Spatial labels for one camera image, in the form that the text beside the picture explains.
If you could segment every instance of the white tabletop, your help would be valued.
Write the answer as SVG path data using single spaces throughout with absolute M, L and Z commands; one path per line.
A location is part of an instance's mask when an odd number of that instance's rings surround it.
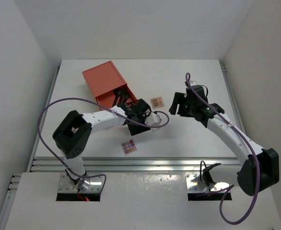
M 260 192 L 251 215 L 232 226 L 219 201 L 188 201 L 183 173 L 107 173 L 100 202 L 56 201 L 60 173 L 23 173 L 5 230 L 281 230 L 271 190 Z M 239 187 L 224 215 L 241 218 L 251 203 Z
M 63 60 L 52 93 L 51 102 L 65 97 L 94 100 L 82 71 L 108 60 Z M 185 92 L 185 73 L 209 89 L 209 103 L 218 103 L 235 123 L 224 77 L 218 60 L 112 60 L 134 95 L 150 103 L 161 96 L 168 113 L 175 92 Z M 52 134 L 68 112 L 98 111 L 98 107 L 79 101 L 67 101 L 51 107 L 46 115 L 42 135 L 57 150 Z M 125 156 L 121 143 L 133 139 L 137 151 Z M 38 143 L 36 157 L 51 153 Z M 90 136 L 83 157 L 234 157 L 229 148 L 213 133 L 195 121 L 170 115 L 169 124 L 156 132 L 131 137 L 127 126 L 117 126 Z

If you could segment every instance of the white table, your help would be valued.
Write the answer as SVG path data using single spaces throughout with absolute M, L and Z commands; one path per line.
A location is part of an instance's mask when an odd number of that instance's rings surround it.
M 93 100 L 82 71 L 106 61 L 63 60 L 51 102 L 64 97 Z M 184 76 L 190 72 L 192 79 L 209 88 L 209 102 L 218 103 L 235 122 L 217 60 L 113 62 L 137 98 L 149 102 L 150 98 L 162 96 L 164 112 L 168 112 L 174 92 L 185 91 Z M 57 148 L 52 134 L 71 110 L 88 113 L 99 109 L 78 101 L 50 108 L 42 134 L 54 150 Z M 259 194 L 251 216 L 238 226 L 222 220 L 218 213 L 219 201 L 188 201 L 184 172 L 198 171 L 198 158 L 206 159 L 208 164 L 237 164 L 237 161 L 230 160 L 234 155 L 227 146 L 193 118 L 176 115 L 170 119 L 166 127 L 156 132 L 132 137 L 138 150 L 128 156 L 120 146 L 131 138 L 127 127 L 114 127 L 90 136 L 82 155 L 86 170 L 109 172 L 100 202 L 57 202 L 60 173 L 42 171 L 63 171 L 64 168 L 49 158 L 52 155 L 39 142 L 31 170 L 40 173 L 22 174 L 5 229 L 281 230 L 270 189 Z M 225 201 L 224 213 L 230 220 L 237 220 L 247 210 L 251 197 L 234 188 L 232 198 L 233 201 Z
M 100 202 L 56 201 L 60 173 L 23 173 L 5 230 L 281 230 L 271 190 L 242 224 L 219 214 L 219 201 L 188 201 L 185 175 L 108 173 Z M 251 197 L 240 188 L 224 214 L 238 220 Z
M 51 102 L 65 97 L 94 100 L 82 71 L 108 60 L 63 60 L 52 92 Z M 210 103 L 218 103 L 235 122 L 225 80 L 218 60 L 112 60 L 137 98 L 162 96 L 168 113 L 175 92 L 185 92 L 185 73 L 208 87 Z M 67 101 L 51 107 L 46 115 L 42 135 L 58 151 L 52 134 L 68 112 L 98 111 L 98 107 L 79 101 Z M 133 139 L 137 151 L 125 156 L 121 143 Z M 36 158 L 51 157 L 38 143 Z M 170 116 L 169 124 L 156 132 L 148 131 L 131 137 L 127 126 L 113 127 L 90 136 L 83 157 L 111 158 L 189 158 L 234 157 L 229 148 L 193 118 Z

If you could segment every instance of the cable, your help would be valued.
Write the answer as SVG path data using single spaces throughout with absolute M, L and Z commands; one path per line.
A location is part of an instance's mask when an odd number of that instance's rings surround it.
M 200 162 L 200 181 L 205 184 L 202 180 L 202 163 L 204 164 L 204 166 L 206 167 L 205 161 L 201 161 Z
M 78 190 L 78 198 L 80 198 L 82 201 L 89 201 L 88 197 L 82 197 L 79 192 L 80 190 Z
M 80 198 L 82 201 L 85 201 L 85 200 L 83 199 L 83 197 L 81 197 L 81 195 L 79 194 L 79 190 L 78 190 L 78 198 Z
M 220 190 L 215 191 L 215 192 L 198 193 L 197 196 L 198 196 L 198 197 L 199 197 L 199 196 L 210 196 L 210 195 L 217 194 L 217 193 L 219 193 L 219 192 L 227 191 L 229 188 L 230 188 L 230 190 L 231 190 L 233 187 L 234 187 L 234 185 L 230 185 L 230 186 L 228 186 L 228 187 L 226 187 L 226 188 L 220 189 Z
M 205 86 L 205 85 L 201 85 L 202 87 L 205 87 L 205 89 L 206 89 L 206 95 L 205 95 L 205 97 L 207 97 L 208 96 L 208 88 Z
M 83 179 L 90 179 L 90 178 L 95 178 L 95 177 L 103 176 L 103 177 L 104 177 L 104 182 L 103 182 L 102 188 L 101 188 L 101 190 L 100 190 L 100 194 L 102 193 L 103 188 L 104 188 L 104 186 L 105 186 L 107 176 L 106 176 L 105 174 L 103 174 L 103 173 L 102 173 L 102 174 L 98 174 L 98 175 L 93 175 L 93 176 L 84 176 L 84 175 L 78 175 L 78 174 L 76 174 L 76 173 L 75 173 L 74 171 L 72 171 L 72 170 L 66 165 L 66 163 L 65 163 L 65 162 L 64 162 L 48 145 L 47 145 L 47 143 L 45 142 L 45 140 L 43 139 L 43 137 L 42 137 L 42 135 L 41 135 L 41 130 L 40 130 L 41 120 L 42 120 L 42 118 L 43 118 L 44 113 L 48 110 L 48 108 L 51 107 L 52 105 L 56 104 L 56 103 L 63 102 L 63 101 L 70 101 L 70 100 L 83 101 L 83 102 L 88 102 L 88 103 L 90 103 L 90 104 L 94 104 L 94 105 L 96 105 L 96 106 L 99 106 L 99 107 L 101 107 L 101 108 L 103 108 L 103 109 L 109 111 L 110 113 L 114 113 L 114 114 L 116 114 L 117 116 L 120 116 L 120 117 L 124 118 L 125 120 L 128 120 L 128 121 L 130 121 L 130 122 L 133 122 L 133 123 L 135 123 L 135 124 L 137 124 L 137 125 L 139 125 L 139 126 L 143 126 L 143 127 L 148 127 L 148 128 L 161 128 L 161 127 L 166 126 L 166 125 L 169 123 L 169 120 L 170 120 L 168 114 L 166 114 L 166 113 L 164 113 L 164 112 L 162 112 L 162 111 L 155 111 L 156 113 L 164 114 L 164 115 L 167 117 L 167 122 L 164 123 L 164 124 L 162 124 L 162 125 L 160 125 L 160 126 L 147 126 L 147 125 L 138 123 L 138 122 L 136 122 L 136 121 L 133 121 L 132 119 L 129 119 L 129 118 L 127 118 L 127 117 L 125 117 L 125 116 L 123 116 L 123 115 L 117 113 L 116 111 L 113 111 L 113 110 L 111 110 L 111 109 L 109 109 L 109 108 L 107 108 L 107 107 L 105 107 L 105 106 L 103 106 L 103 105 L 101 105 L 101 104 L 95 103 L 95 102 L 90 101 L 90 100 L 86 100 L 86 99 L 82 99 L 82 98 L 77 98 L 77 97 L 68 97 L 68 98 L 59 99 L 59 100 L 57 100 L 57 101 L 54 101 L 54 102 L 50 103 L 49 105 L 47 105 L 47 106 L 42 110 L 42 112 L 40 113 L 40 115 L 39 115 L 39 117 L 38 117 L 38 121 L 37 121 L 37 134 L 38 134 L 38 136 L 39 136 L 39 139 L 40 139 L 41 142 L 43 143 L 43 145 L 44 145 L 44 146 L 53 154 L 53 156 L 55 156 L 55 158 L 58 159 L 58 160 L 65 166 L 65 168 L 66 168 L 69 172 L 71 172 L 73 175 L 75 175 L 75 176 L 77 176 L 77 177 L 79 177 L 79 178 L 83 178 Z
M 199 96 L 199 94 L 197 94 L 197 92 L 192 88 L 191 84 L 190 84 L 190 73 L 186 73 L 185 75 L 185 80 L 186 83 L 188 85 L 188 87 L 191 89 L 191 91 L 196 95 L 196 97 L 202 102 L 204 103 L 208 108 L 212 109 L 227 125 L 230 125 L 230 122 L 228 120 L 226 120 L 213 106 L 211 106 L 210 104 L 208 104 L 205 100 L 203 100 L 202 97 Z M 252 202 L 250 204 L 250 207 L 248 208 L 248 210 L 246 211 L 246 213 L 243 215 L 243 217 L 237 221 L 229 221 L 228 219 L 225 218 L 223 212 L 222 212 L 222 204 L 225 200 L 226 195 L 228 194 L 228 192 L 234 187 L 233 185 L 229 186 L 226 189 L 226 192 L 223 194 L 221 201 L 220 201 L 220 205 L 219 205 L 219 211 L 220 211 L 220 215 L 223 218 L 223 220 L 229 224 L 232 225 L 237 225 L 240 224 L 241 222 L 243 222 L 252 212 L 252 209 L 255 206 L 258 194 L 259 194 L 259 183 L 260 183 L 260 169 L 259 169 L 259 161 L 257 159 L 256 153 L 253 150 L 252 146 L 250 145 L 250 143 L 248 142 L 248 140 L 241 134 L 241 132 L 234 126 L 231 126 L 231 128 L 243 139 L 243 141 L 246 143 L 246 145 L 249 147 L 254 161 L 255 161 L 255 166 L 256 166 L 256 184 L 255 184 L 255 191 L 254 191 L 254 196 L 252 199 Z

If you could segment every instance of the metal frame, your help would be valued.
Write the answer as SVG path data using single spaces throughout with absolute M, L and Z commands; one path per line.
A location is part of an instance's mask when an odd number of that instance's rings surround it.
M 83 158 L 87 172 L 193 172 L 201 161 L 207 165 L 240 165 L 237 158 Z M 31 172 L 62 172 L 64 166 L 54 158 L 34 158 Z
M 243 131 L 245 134 L 247 134 L 244 123 L 243 123 L 241 115 L 240 115 L 238 105 L 237 105 L 237 100 L 236 100 L 235 94 L 233 92 L 233 87 L 232 87 L 231 81 L 228 77 L 228 73 L 226 71 L 225 65 L 220 64 L 220 67 L 221 67 L 221 70 L 222 70 L 223 77 L 225 79 L 225 85 L 226 85 L 226 88 L 227 88 L 227 92 L 229 94 L 230 102 L 231 102 L 232 108 L 234 110 L 233 112 L 234 112 L 235 120 L 236 120 L 236 123 L 237 123 L 236 125 L 237 125 L 238 128 L 240 128 L 241 131 Z
M 8 217 L 11 212 L 12 203 L 16 196 L 17 187 L 21 178 L 21 174 L 13 174 L 11 177 L 10 185 L 7 190 L 7 194 L 2 205 L 2 209 L 0 212 L 0 230 L 4 230 Z

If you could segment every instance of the white wall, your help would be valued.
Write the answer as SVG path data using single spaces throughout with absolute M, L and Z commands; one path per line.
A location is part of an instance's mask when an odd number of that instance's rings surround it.
M 255 0 L 14 0 L 47 57 L 223 59 Z
M 0 209 L 12 173 L 26 170 L 55 68 L 12 0 L 0 0 Z
M 247 133 L 278 151 L 281 167 L 281 0 L 255 3 L 225 66 Z M 272 192 L 281 218 L 281 174 Z

